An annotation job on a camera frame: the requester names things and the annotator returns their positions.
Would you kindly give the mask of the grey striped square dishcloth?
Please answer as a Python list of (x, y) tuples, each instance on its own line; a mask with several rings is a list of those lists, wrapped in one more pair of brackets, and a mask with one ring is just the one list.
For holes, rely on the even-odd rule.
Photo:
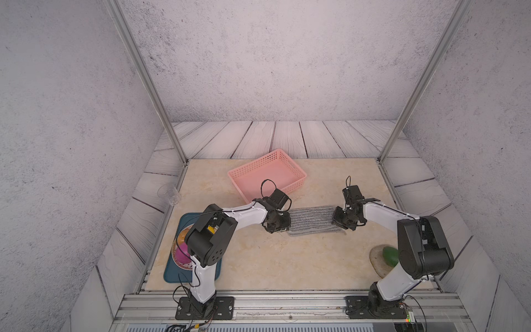
[(290, 210), (291, 224), (287, 233), (292, 237), (339, 232), (344, 230), (333, 223), (334, 206), (303, 207)]

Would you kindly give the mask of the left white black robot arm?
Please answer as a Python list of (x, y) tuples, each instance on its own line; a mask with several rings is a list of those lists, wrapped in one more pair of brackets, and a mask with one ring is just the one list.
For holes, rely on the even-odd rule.
[(231, 208), (211, 204), (194, 217), (194, 224), (184, 240), (174, 239), (171, 257), (192, 264), (192, 281), (185, 289), (185, 299), (202, 315), (214, 309), (217, 296), (217, 263), (222, 259), (234, 233), (251, 225), (262, 225), (266, 232), (288, 231), (292, 200), (280, 189), (262, 194), (251, 203)]

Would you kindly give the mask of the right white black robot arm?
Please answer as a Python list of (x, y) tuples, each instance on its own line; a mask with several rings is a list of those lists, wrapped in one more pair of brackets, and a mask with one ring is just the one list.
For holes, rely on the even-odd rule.
[(334, 224), (356, 230), (374, 221), (397, 234), (398, 263), (386, 277), (371, 285), (364, 305), (376, 318), (395, 315), (398, 308), (403, 308), (406, 293), (430, 275), (440, 275), (454, 267), (450, 245), (436, 217), (409, 214), (378, 199), (365, 198), (359, 187), (351, 184), (351, 177), (345, 184), (345, 205), (336, 207)]

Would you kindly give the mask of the pink plastic basket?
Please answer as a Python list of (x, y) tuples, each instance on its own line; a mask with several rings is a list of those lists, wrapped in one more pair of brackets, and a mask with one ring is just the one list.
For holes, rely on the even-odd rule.
[(246, 203), (269, 196), (277, 187), (290, 194), (304, 185), (307, 174), (283, 149), (276, 149), (228, 172)]

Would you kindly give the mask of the green fruit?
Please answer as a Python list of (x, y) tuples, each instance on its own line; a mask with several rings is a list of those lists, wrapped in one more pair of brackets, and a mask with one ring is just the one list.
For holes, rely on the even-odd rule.
[(391, 247), (391, 246), (385, 246), (382, 249), (382, 256), (384, 259), (384, 262), (390, 266), (395, 267), (399, 261), (400, 261), (400, 254), (398, 249)]

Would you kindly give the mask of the patterned plate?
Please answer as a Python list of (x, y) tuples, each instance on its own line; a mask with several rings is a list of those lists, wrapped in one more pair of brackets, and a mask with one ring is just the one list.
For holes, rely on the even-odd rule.
[(192, 225), (188, 225), (179, 230), (171, 249), (171, 258), (174, 264), (185, 271), (191, 271), (194, 265), (189, 258), (188, 246), (185, 243), (185, 237), (191, 229)]

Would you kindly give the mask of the clear plastic cup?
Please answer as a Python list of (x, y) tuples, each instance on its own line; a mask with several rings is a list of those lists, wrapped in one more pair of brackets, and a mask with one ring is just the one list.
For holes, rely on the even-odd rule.
[(182, 196), (180, 192), (178, 191), (176, 184), (168, 183), (163, 186), (161, 186), (158, 189), (157, 195), (159, 198), (164, 200), (164, 202), (168, 203), (170, 206), (175, 206), (179, 204), (182, 200)]

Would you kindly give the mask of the teal tray mat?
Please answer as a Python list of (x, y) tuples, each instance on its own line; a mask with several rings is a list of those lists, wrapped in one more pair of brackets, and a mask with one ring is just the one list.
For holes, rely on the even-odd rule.
[[(177, 231), (175, 233), (174, 239), (176, 237), (177, 232), (179, 230), (181, 230), (182, 228), (184, 228), (185, 226), (192, 225), (192, 227), (193, 227), (194, 223), (198, 220), (199, 215), (200, 215), (200, 213), (187, 213), (187, 214), (184, 214), (181, 217), (181, 219), (180, 219), (180, 221), (178, 223), (178, 228), (177, 228)], [(191, 271), (185, 271), (185, 270), (183, 270), (181, 268), (178, 268), (177, 265), (174, 264), (174, 262), (173, 262), (173, 260), (171, 258), (171, 250), (170, 250), (170, 255), (169, 255), (169, 258), (167, 260), (167, 265), (165, 267), (165, 272), (163, 274), (163, 279), (164, 279), (164, 281), (166, 281), (167, 283), (170, 283), (170, 284), (179, 284), (181, 282), (191, 282), (192, 281), (192, 275), (194, 274), (194, 267), (195, 267), (195, 265), (193, 265), (193, 268), (192, 268)]]

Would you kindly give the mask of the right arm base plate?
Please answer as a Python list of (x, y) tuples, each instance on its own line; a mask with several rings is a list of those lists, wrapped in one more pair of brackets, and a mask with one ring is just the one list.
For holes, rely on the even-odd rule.
[(400, 301), (384, 301), (369, 296), (347, 296), (346, 314), (350, 319), (406, 320), (409, 316)]

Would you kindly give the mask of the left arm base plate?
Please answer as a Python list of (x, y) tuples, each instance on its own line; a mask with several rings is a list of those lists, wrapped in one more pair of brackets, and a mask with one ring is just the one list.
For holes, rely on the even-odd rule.
[(205, 304), (194, 297), (181, 297), (176, 310), (176, 320), (231, 320), (235, 309), (234, 297), (214, 296)]

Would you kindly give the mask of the front aluminium rail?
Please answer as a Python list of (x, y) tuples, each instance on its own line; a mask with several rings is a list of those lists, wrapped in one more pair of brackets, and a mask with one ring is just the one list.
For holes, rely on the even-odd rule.
[(371, 314), (364, 290), (220, 291), (204, 318), (182, 291), (124, 296), (112, 331), (165, 331), (170, 325), (206, 331), (474, 331), (455, 293), (413, 290), (396, 308)]

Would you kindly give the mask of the right aluminium frame post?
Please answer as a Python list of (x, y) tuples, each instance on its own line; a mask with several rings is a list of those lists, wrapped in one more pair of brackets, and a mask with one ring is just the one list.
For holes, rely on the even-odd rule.
[(471, 5), (471, 0), (460, 0), (457, 2), (455, 10), (449, 18), (449, 22), (443, 30), (438, 42), (436, 43), (434, 50), (432, 51), (430, 58), (428, 59), (427, 64), (416, 83), (416, 86), (413, 88), (412, 94), (408, 98), (398, 117), (398, 120), (395, 122), (395, 126), (391, 131), (389, 139), (380, 153), (380, 156), (377, 158), (380, 165), (383, 165), (385, 160), (389, 157), (395, 142), (398, 140), (401, 131), (405, 128), (405, 125), (412, 116), (412, 113), (415, 110), (418, 102), (420, 101), (426, 88), (429, 86), (429, 83), (433, 78), (438, 65), (441, 63), (445, 53), (452, 43), (453, 38), (459, 31), (459, 27), (465, 19)]

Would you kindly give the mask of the aluminium frame post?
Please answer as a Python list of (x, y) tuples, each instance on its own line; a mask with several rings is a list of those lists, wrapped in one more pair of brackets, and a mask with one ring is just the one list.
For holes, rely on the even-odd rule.
[(161, 100), (159, 93), (153, 83), (152, 77), (149, 74), (147, 66), (142, 59), (142, 55), (139, 51), (134, 36), (131, 33), (129, 25), (127, 23), (126, 17), (123, 14), (122, 9), (120, 8), (119, 1), (116, 0), (107, 0), (105, 1), (106, 6), (110, 12), (111, 18), (118, 30), (120, 38), (122, 39), (125, 48), (136, 68), (136, 72), (142, 82), (143, 87), (149, 95), (149, 99), (152, 102), (152, 105), (162, 123), (162, 126), (170, 140), (171, 145), (178, 154), (179, 160), (185, 166), (188, 166), (189, 159), (186, 156), (182, 145), (175, 133), (174, 127), (171, 125), (170, 118), (165, 110), (163, 101)]
[(408, 98), (398, 117), (398, 120), (395, 122), (395, 126), (391, 131), (389, 139), (380, 153), (380, 156), (377, 158), (380, 165), (383, 165), (385, 160), (389, 157), (395, 142), (398, 140), (401, 131), (405, 128), (405, 125), (412, 116), (412, 113), (415, 110), (418, 102), (420, 101), (426, 88), (429, 86), (429, 83), (433, 78), (438, 65), (441, 63), (445, 53), (452, 43), (453, 38), (459, 31), (459, 27), (465, 19), (471, 5), (471, 0), (460, 0), (457, 2), (455, 10), (449, 18), (449, 22), (443, 30), (438, 42), (436, 43), (434, 50), (432, 51), (430, 58), (428, 59), (427, 64), (416, 83), (416, 86), (413, 88), (412, 94)]

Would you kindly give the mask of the left aluminium frame post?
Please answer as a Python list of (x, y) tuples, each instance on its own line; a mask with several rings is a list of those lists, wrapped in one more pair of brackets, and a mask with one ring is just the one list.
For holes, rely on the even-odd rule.
[(143, 87), (149, 95), (149, 99), (152, 102), (152, 105), (162, 123), (162, 126), (170, 140), (171, 145), (178, 154), (179, 160), (185, 166), (188, 166), (189, 159), (186, 156), (182, 145), (175, 133), (174, 127), (171, 125), (170, 118), (165, 110), (163, 101), (161, 100), (159, 93), (153, 83), (152, 77), (149, 74), (147, 66), (142, 59), (142, 55), (139, 51), (134, 36), (131, 33), (129, 25), (127, 23), (126, 17), (123, 14), (122, 9), (120, 8), (119, 1), (116, 0), (107, 0), (105, 1), (106, 6), (110, 12), (111, 18), (118, 30), (120, 38), (122, 39), (125, 48), (136, 68), (136, 72), (142, 82)]

